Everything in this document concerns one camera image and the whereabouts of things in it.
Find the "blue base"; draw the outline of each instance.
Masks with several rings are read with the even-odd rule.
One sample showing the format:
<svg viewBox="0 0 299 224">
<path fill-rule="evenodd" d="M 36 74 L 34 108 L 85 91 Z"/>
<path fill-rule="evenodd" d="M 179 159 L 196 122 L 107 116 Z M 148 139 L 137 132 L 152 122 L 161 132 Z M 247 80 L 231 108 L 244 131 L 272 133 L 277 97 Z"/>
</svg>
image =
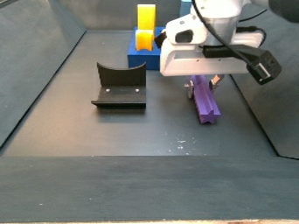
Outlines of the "blue base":
<svg viewBox="0 0 299 224">
<path fill-rule="evenodd" d="M 157 36 L 164 27 L 155 27 L 155 36 Z M 136 50 L 136 27 L 133 29 L 133 35 L 131 38 L 131 43 L 127 53 L 128 67 L 139 67 L 145 63 L 145 70 L 160 70 L 160 53 L 161 50 L 156 47 L 153 43 L 153 50 L 149 52 L 147 50 Z"/>
</svg>

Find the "gray wall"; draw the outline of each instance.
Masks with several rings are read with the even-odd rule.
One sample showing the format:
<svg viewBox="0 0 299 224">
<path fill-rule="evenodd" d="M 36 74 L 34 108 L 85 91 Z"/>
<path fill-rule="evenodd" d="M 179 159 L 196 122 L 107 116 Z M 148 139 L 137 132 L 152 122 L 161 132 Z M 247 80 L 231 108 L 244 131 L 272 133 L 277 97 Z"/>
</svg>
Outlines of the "gray wall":
<svg viewBox="0 0 299 224">
<path fill-rule="evenodd" d="M 179 17 L 180 0 L 59 0 L 91 30 L 132 30 L 136 26 L 136 5 L 156 5 L 156 24 Z"/>
<path fill-rule="evenodd" d="M 277 153 L 299 158 L 299 24 L 288 23 L 268 11 L 247 25 L 265 30 L 261 48 L 275 55 L 283 72 L 264 86 L 259 86 L 249 75 L 233 78 Z"/>
<path fill-rule="evenodd" d="M 0 146 L 84 31 L 56 0 L 22 0 L 0 9 Z"/>
</svg>

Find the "dark gray surface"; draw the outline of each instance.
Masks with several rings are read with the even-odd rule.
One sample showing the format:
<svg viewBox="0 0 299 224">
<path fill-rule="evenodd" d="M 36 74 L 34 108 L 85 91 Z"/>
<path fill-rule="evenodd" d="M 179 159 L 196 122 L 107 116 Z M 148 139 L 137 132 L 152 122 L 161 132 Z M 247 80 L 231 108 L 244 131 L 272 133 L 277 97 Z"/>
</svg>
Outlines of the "dark gray surface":
<svg viewBox="0 0 299 224">
<path fill-rule="evenodd" d="M 299 219 L 297 169 L 277 157 L 1 157 L 1 222 Z"/>
<path fill-rule="evenodd" d="M 180 0 L 59 0 L 89 30 L 132 30 L 136 5 L 155 4 L 156 26 L 179 17 Z"/>
<path fill-rule="evenodd" d="M 53 0 L 22 0 L 0 9 L 0 145 L 84 31 Z"/>
<path fill-rule="evenodd" d="M 267 12 L 247 25 L 257 25 L 265 30 L 261 48 L 272 52 L 283 72 L 264 86 L 259 86 L 249 76 L 235 75 L 233 78 L 277 153 L 299 158 L 299 24 L 291 24 Z"/>
<path fill-rule="evenodd" d="M 185 77 L 147 71 L 147 109 L 97 110 L 97 62 L 127 67 L 131 31 L 88 31 L 2 156 L 268 157 L 273 152 L 229 77 L 215 92 L 223 116 L 201 125 Z"/>
</svg>

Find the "gray floor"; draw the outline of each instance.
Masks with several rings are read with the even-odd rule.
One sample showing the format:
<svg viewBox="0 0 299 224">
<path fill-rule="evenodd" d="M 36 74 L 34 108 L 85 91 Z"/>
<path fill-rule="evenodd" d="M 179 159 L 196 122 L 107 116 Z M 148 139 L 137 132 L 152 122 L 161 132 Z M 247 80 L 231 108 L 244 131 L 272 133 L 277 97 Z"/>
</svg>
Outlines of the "gray floor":
<svg viewBox="0 0 299 224">
<path fill-rule="evenodd" d="M 96 63 L 127 67 L 131 31 L 88 31 L 1 149 L 5 157 L 272 157 L 271 145 L 227 77 L 215 92 L 221 117 L 200 124 L 185 77 L 147 72 L 147 109 L 97 110 Z"/>
</svg>

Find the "black plastic part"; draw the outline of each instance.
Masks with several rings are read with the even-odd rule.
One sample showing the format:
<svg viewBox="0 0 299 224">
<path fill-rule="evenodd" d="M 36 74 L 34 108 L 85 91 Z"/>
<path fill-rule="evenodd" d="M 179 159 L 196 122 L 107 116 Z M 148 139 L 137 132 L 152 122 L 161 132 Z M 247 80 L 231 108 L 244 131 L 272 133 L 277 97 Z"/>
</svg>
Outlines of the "black plastic part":
<svg viewBox="0 0 299 224">
<path fill-rule="evenodd" d="M 235 51 L 240 52 L 251 62 L 247 70 L 260 85 L 268 83 L 281 73 L 281 67 L 269 51 L 247 45 L 231 45 Z M 205 58 L 227 58 L 239 56 L 225 46 L 204 46 L 203 55 Z"/>
<path fill-rule="evenodd" d="M 113 69 L 97 63 L 100 90 L 91 103 L 103 109 L 145 108 L 145 63 L 128 69 Z"/>
<path fill-rule="evenodd" d="M 159 36 L 155 37 L 153 42 L 160 49 L 163 47 L 164 40 L 167 39 L 165 31 L 160 33 Z"/>
</svg>

